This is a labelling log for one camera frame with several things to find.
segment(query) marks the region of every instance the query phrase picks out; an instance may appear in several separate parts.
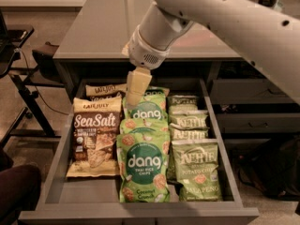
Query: floor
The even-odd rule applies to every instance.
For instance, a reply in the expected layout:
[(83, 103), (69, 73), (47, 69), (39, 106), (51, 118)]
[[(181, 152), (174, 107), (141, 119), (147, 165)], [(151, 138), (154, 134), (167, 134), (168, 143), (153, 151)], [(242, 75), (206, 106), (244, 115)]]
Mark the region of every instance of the floor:
[[(64, 34), (71, 26), (76, 18), (78, 11), (60, 10), (60, 11), (5, 11), (5, 19), (10, 23), (31, 24), (35, 28), (35, 33), (22, 47), (24, 56), (21, 60), (14, 63), (14, 67), (33, 68), (36, 65), (32, 57), (32, 49), (38, 48), (46, 41), (53, 44), (60, 44)], [(48, 106), (62, 113), (71, 111), (71, 103), (64, 89), (62, 88), (38, 88)], [(59, 112), (54, 112), (39, 96), (37, 103), (44, 112), (54, 130), (61, 130), (64, 127), (67, 117)], [(0, 80), (0, 138), (2, 138), (8, 130), (10, 124), (18, 115), (22, 107), (25, 106), (18, 90), (14, 86), (9, 76)], [(20, 128), (40, 129), (38, 122), (33, 117), (31, 119), (24, 118), (20, 123)], [(9, 139), (6, 150), (14, 159), (15, 166), (20, 164), (32, 163), (36, 164), (42, 171), (43, 182), (47, 177), (50, 169), (55, 146), (59, 140), (54, 138), (17, 138)], [(238, 188), (244, 206), (258, 207), (260, 216), (251, 225), (296, 225), (300, 224), (300, 217), (294, 213), (297, 202), (278, 202), (264, 198), (257, 190), (241, 185), (238, 181)]]

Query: person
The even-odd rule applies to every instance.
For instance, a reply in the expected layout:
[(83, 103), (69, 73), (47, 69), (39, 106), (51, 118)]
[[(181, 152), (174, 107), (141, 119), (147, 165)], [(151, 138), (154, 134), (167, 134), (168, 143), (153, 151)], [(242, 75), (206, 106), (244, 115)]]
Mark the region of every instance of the person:
[(35, 210), (40, 186), (39, 168), (29, 164), (13, 167), (0, 145), (0, 225), (15, 222), (22, 210)]

